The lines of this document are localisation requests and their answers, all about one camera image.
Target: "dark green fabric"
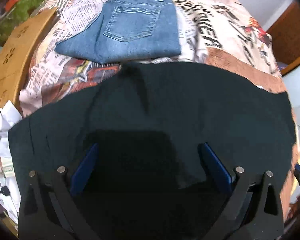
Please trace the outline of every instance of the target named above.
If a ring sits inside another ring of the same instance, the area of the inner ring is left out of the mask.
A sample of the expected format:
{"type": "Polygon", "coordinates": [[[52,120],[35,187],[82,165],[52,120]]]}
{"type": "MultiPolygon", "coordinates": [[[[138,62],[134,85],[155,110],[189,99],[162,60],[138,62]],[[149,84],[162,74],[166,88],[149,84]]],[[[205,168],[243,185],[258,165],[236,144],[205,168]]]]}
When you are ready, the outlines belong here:
{"type": "Polygon", "coordinates": [[[101,237],[118,240],[206,232],[226,197],[206,182],[199,144],[233,167],[271,170],[282,188],[295,143],[287,93],[184,62],[125,64],[100,85],[39,109],[8,136],[22,196],[29,171],[69,166],[97,142],[97,166],[75,201],[101,237]]]}

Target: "green fabric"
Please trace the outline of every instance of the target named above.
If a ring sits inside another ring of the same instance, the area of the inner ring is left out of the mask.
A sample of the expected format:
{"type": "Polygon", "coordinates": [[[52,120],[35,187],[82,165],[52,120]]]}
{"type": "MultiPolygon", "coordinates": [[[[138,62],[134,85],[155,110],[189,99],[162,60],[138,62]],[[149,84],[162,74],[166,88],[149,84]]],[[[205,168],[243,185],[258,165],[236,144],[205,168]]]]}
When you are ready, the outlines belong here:
{"type": "Polygon", "coordinates": [[[25,22],[31,13],[40,6],[44,0],[20,0],[10,11],[0,19],[0,46],[7,41],[13,29],[25,22]]]}

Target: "bed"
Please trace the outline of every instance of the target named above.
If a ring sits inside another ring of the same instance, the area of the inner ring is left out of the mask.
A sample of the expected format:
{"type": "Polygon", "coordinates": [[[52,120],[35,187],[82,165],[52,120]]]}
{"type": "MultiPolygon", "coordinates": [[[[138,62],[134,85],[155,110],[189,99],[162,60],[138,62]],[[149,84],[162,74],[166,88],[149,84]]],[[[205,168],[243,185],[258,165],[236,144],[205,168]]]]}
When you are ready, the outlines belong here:
{"type": "MultiPolygon", "coordinates": [[[[28,79],[19,97],[24,117],[70,93],[98,85],[120,71],[120,63],[101,65],[54,51],[57,41],[77,34],[95,19],[105,1],[49,0],[41,9],[58,7],[60,19],[33,54],[28,79]]],[[[243,76],[271,93],[286,91],[272,53],[271,36],[238,0],[173,1],[182,53],[173,58],[146,59],[142,63],[205,63],[243,76]]],[[[297,141],[292,149],[292,167],[298,158],[300,147],[297,141]]],[[[281,191],[285,217],[294,184],[292,171],[281,191]]]]}

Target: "back pocket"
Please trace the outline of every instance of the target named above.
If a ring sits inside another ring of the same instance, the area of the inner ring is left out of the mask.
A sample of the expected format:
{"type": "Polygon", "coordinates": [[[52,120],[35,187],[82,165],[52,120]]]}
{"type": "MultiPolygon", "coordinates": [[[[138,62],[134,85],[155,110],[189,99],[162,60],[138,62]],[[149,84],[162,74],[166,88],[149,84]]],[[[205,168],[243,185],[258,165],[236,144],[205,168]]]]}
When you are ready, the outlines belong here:
{"type": "Polygon", "coordinates": [[[133,41],[150,36],[160,9],[115,7],[104,35],[117,41],[133,41]]]}

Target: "blue denim jeans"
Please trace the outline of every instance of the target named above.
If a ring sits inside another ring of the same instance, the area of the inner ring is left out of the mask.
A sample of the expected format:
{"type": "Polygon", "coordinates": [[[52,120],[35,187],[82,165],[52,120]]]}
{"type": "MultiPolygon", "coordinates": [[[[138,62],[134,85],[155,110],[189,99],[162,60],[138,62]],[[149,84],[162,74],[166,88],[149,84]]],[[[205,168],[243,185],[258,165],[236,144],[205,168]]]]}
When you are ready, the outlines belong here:
{"type": "Polygon", "coordinates": [[[172,0],[108,0],[81,33],[55,51],[97,63],[180,55],[172,0]]]}

